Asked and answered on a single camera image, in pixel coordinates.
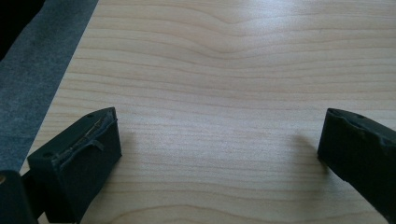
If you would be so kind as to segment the grey felt mat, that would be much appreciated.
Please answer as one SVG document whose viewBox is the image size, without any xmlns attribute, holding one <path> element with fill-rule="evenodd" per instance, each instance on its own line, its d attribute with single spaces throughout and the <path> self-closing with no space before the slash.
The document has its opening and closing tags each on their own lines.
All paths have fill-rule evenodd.
<svg viewBox="0 0 396 224">
<path fill-rule="evenodd" d="M 21 169 L 98 0 L 46 0 L 0 61 L 0 170 Z"/>
</svg>

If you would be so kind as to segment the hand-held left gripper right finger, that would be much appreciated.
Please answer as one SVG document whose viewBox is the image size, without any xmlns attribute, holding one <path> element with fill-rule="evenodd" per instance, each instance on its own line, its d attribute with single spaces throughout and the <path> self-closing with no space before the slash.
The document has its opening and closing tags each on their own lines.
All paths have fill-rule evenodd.
<svg viewBox="0 0 396 224">
<path fill-rule="evenodd" d="M 326 112 L 318 158 L 396 224 L 396 131 L 349 111 Z"/>
</svg>

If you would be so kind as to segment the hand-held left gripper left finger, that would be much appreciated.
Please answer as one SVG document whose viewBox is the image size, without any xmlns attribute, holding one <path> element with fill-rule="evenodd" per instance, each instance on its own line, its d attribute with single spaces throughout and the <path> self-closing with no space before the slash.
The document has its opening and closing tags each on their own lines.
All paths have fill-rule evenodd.
<svg viewBox="0 0 396 224">
<path fill-rule="evenodd" d="M 82 117 L 28 157 L 52 223 L 79 223 L 121 157 L 116 109 Z"/>
</svg>

